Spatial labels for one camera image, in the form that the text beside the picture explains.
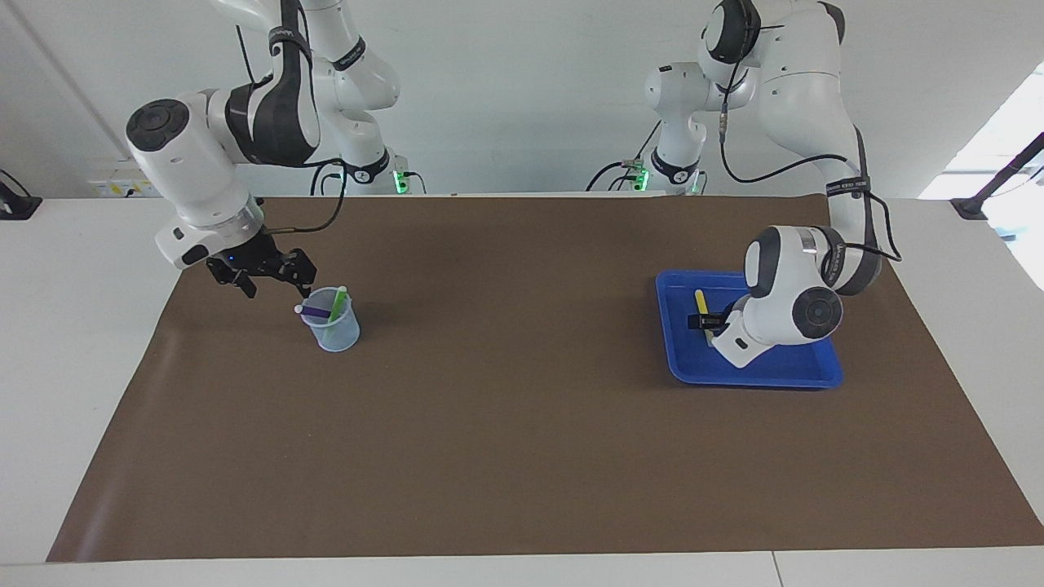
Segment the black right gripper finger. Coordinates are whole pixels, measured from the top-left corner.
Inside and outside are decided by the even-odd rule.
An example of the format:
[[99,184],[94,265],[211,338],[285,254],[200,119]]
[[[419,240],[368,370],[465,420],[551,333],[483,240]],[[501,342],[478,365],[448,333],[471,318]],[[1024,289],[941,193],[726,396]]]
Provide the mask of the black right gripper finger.
[[294,286],[302,298],[312,294],[316,273],[316,265],[302,249],[292,249],[282,256],[282,281]]
[[234,286],[247,298],[256,298],[257,287],[245,271],[233,271],[228,265],[209,265],[208,271],[219,285]]

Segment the green marker pen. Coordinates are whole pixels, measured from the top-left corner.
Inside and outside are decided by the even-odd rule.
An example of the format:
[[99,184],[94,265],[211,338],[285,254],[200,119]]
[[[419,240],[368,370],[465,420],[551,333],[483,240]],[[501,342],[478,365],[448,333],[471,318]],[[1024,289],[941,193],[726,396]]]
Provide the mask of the green marker pen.
[[327,324],[325,324],[325,332],[323,334],[323,343],[328,348],[332,348],[338,338],[337,326],[342,320],[345,313],[345,307],[349,300],[349,294],[347,294],[347,287],[345,285],[339,286],[334,294],[333,303],[330,308],[330,316]]

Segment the translucent plastic cup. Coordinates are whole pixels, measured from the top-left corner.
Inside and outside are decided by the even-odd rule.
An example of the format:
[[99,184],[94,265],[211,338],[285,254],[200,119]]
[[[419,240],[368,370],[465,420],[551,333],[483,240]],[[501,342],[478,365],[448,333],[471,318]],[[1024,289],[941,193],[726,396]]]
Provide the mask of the translucent plastic cup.
[[[321,307],[324,309],[331,308],[333,303],[333,298],[337,287],[328,287],[328,289],[317,289],[313,294],[310,294],[308,298],[302,301],[299,305]],[[317,319],[317,316],[301,316],[302,322],[311,330],[313,337],[316,338],[321,349],[328,352],[342,352],[350,349],[351,346],[355,345],[361,337],[361,325],[359,324],[357,316],[353,311],[353,301],[349,294],[349,300],[345,307],[345,313],[342,320],[337,326],[338,338],[332,348],[328,348],[323,343],[323,334],[325,332],[325,327],[327,327],[328,320]]]

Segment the blue plastic tray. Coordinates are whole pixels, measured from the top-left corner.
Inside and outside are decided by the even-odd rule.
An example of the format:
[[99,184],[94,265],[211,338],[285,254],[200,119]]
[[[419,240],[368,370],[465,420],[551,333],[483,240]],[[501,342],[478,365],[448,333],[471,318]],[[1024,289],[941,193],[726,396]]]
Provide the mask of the blue plastic tray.
[[688,326],[697,314],[695,294],[721,312],[748,290],[740,271],[663,271],[655,278],[665,353],[679,382],[704,388],[831,390],[843,384],[843,365],[830,338],[776,346],[743,369],[728,363],[705,334]]

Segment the brown table mat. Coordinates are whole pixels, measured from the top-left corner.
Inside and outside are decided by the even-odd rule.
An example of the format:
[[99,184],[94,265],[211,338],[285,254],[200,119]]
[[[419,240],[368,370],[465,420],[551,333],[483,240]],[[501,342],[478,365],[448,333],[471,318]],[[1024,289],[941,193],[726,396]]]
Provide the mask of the brown table mat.
[[685,386],[655,277],[741,271],[825,199],[373,198],[282,237],[349,289],[321,350],[269,280],[179,281],[52,562],[1044,544],[895,272],[831,391]]

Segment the black table clamp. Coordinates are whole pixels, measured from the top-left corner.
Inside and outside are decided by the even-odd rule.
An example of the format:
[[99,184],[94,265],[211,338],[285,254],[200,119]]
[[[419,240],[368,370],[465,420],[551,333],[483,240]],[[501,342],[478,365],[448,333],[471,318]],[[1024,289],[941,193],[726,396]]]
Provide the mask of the black table clamp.
[[40,208],[42,198],[34,196],[16,177],[0,168],[0,220],[23,222]]

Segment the black clamp with pole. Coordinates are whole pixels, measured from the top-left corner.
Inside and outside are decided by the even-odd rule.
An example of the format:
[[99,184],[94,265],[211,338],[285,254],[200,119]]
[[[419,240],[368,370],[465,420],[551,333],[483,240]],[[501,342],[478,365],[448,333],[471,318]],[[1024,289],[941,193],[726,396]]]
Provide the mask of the black clamp with pole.
[[1044,131],[1037,134],[1033,141],[1015,155],[1013,159],[1001,170],[997,171],[984,186],[977,191],[974,196],[968,198],[952,198],[950,205],[962,219],[970,222],[987,222],[989,217],[984,214],[984,203],[989,198],[995,197],[1010,179],[1020,174],[1030,167],[1033,161],[1044,152]]

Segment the white wall socket box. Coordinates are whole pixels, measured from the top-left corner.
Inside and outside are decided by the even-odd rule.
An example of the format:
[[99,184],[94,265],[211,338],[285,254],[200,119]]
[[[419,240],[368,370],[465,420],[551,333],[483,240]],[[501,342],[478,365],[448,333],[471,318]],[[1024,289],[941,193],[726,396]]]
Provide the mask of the white wall socket box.
[[102,198],[161,198],[152,181],[133,159],[93,157],[88,160],[86,182],[93,196]]

